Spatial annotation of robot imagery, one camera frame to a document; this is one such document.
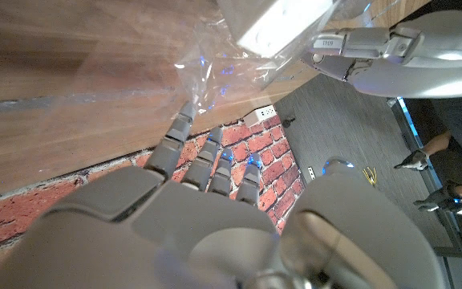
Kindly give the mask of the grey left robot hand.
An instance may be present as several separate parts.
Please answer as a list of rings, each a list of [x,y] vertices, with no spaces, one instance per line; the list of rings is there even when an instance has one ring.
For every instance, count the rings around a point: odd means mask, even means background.
[[[462,11],[425,14],[392,29],[322,31],[302,62],[372,96],[462,97]]]

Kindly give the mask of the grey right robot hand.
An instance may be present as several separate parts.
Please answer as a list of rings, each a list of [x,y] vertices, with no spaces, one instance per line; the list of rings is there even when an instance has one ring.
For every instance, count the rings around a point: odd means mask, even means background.
[[[230,197],[220,128],[174,181],[195,115],[186,103],[143,167],[111,172],[41,215],[1,263],[0,288],[444,287],[419,228],[340,157],[282,230],[259,208],[257,154]]]

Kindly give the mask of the person's dark gloved hand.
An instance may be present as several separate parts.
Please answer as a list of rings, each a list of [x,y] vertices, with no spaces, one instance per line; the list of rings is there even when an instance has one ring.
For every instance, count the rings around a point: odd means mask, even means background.
[[[420,211],[432,212],[437,209],[448,211],[452,214],[462,215],[462,197],[456,193],[458,183],[446,182],[442,188],[429,194],[424,200],[413,202]]]
[[[414,171],[424,171],[428,169],[428,155],[422,150],[413,151],[401,163],[394,166],[394,169],[410,169]]]

